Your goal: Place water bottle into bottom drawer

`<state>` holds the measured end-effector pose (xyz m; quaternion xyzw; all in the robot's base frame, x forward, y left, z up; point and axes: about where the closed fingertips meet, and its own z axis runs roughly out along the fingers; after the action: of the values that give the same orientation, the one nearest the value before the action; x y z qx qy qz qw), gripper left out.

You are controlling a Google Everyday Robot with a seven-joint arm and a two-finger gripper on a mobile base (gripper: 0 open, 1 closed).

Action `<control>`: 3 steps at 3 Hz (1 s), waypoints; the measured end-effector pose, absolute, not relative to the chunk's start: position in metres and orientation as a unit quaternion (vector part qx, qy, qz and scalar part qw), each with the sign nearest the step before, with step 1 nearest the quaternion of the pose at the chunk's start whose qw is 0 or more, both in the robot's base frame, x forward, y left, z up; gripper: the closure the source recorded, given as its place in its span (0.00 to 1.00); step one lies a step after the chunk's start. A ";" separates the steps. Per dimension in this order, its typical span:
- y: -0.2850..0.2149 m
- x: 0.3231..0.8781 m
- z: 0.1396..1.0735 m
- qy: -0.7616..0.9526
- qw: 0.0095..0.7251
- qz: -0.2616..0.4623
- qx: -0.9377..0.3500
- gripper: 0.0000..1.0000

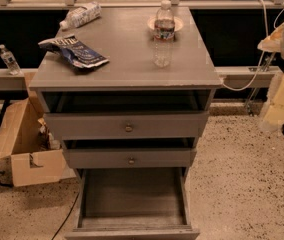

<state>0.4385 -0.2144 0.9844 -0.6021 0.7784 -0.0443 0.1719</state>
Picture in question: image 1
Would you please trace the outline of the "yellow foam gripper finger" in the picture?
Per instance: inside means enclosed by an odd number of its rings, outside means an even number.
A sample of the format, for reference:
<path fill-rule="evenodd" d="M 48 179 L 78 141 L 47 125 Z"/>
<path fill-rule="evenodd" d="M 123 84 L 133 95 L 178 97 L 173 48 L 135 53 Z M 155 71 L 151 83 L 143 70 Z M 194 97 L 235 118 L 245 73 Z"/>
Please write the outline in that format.
<path fill-rule="evenodd" d="M 257 48 L 265 52 L 279 52 L 282 40 L 282 33 L 284 30 L 284 24 L 278 26 L 270 35 L 261 40 Z"/>
<path fill-rule="evenodd" d="M 276 73 L 272 78 L 267 101 L 259 115 L 259 128 L 263 132 L 275 132 L 284 126 L 284 73 Z"/>

